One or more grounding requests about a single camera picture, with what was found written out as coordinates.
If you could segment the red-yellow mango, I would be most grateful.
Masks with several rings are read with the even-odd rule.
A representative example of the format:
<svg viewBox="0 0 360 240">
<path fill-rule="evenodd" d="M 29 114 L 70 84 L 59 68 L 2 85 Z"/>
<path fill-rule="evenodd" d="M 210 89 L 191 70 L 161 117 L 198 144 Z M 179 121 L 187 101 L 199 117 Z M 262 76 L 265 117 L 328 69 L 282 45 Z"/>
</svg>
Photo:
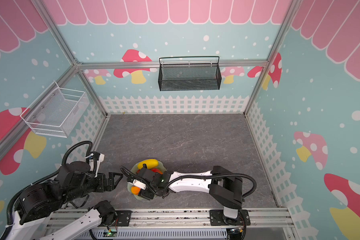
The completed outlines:
<svg viewBox="0 0 360 240">
<path fill-rule="evenodd" d="M 141 191 L 141 188 L 139 188 L 139 187 L 136 187 L 136 186 L 131 187 L 131 193 L 136 196 L 139 195 L 140 191 Z"/>
</svg>

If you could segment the red fake grape bunch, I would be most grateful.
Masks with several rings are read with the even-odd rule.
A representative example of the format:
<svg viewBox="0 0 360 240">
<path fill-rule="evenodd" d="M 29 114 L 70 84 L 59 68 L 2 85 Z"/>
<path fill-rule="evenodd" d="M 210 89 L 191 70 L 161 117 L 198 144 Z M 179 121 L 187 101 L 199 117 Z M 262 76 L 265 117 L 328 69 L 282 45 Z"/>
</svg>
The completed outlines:
<svg viewBox="0 0 360 240">
<path fill-rule="evenodd" d="M 162 175 L 163 173 L 159 169 L 151 169 L 152 172 Z"/>
</svg>

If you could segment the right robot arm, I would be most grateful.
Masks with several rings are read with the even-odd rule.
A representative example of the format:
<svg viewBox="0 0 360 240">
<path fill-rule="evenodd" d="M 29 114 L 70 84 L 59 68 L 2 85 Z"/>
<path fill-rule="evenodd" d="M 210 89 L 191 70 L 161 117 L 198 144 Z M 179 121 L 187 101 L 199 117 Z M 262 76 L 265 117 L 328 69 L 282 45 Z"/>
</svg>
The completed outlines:
<svg viewBox="0 0 360 240">
<path fill-rule="evenodd" d="M 162 173 L 142 167 L 137 173 L 127 175 L 131 193 L 148 201 L 155 197 L 164 199 L 170 193 L 209 194 L 223 206 L 222 221 L 226 225 L 237 225 L 244 220 L 243 202 L 257 188 L 257 182 L 251 176 L 232 173 L 221 166 L 214 166 L 211 171 L 196 174 L 172 171 Z"/>
</svg>

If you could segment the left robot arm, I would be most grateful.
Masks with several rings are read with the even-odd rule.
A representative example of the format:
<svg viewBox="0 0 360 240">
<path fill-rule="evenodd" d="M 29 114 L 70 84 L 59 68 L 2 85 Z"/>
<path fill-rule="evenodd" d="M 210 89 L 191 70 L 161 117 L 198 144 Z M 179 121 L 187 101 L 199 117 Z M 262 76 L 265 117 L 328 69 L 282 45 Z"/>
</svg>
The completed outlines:
<svg viewBox="0 0 360 240">
<path fill-rule="evenodd" d="M 68 163 L 69 155 L 78 147 L 87 145 L 85 160 Z M 79 198 L 89 198 L 90 193 L 113 191 L 123 174 L 99 173 L 103 154 L 92 151 L 91 141 L 82 141 L 70 147 L 62 158 L 61 166 L 17 192 L 9 201 L 6 217 L 7 225 L 1 236 L 7 240 L 15 226 L 41 220 L 59 210 L 64 204 Z"/>
</svg>

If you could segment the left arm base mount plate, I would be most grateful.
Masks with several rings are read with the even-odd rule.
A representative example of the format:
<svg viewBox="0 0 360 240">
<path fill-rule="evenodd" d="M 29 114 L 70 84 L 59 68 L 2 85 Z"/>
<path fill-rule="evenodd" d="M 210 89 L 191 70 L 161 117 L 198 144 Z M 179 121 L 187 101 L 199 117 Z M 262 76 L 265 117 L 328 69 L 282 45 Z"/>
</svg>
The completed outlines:
<svg viewBox="0 0 360 240">
<path fill-rule="evenodd" d="M 131 220 L 132 211 L 122 210 L 110 213 L 104 222 L 107 227 L 128 227 Z"/>
</svg>

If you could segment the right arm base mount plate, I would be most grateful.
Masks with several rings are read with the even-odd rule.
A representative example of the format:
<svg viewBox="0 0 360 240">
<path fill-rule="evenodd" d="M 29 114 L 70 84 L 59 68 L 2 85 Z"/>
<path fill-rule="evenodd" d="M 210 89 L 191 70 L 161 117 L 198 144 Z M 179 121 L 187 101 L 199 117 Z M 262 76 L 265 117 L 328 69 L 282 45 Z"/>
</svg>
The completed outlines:
<svg viewBox="0 0 360 240">
<path fill-rule="evenodd" d="M 250 226 L 251 221 L 247 210 L 239 210 L 236 219 L 230 219 L 224 216 L 223 210 L 210 210 L 211 226 Z"/>
</svg>

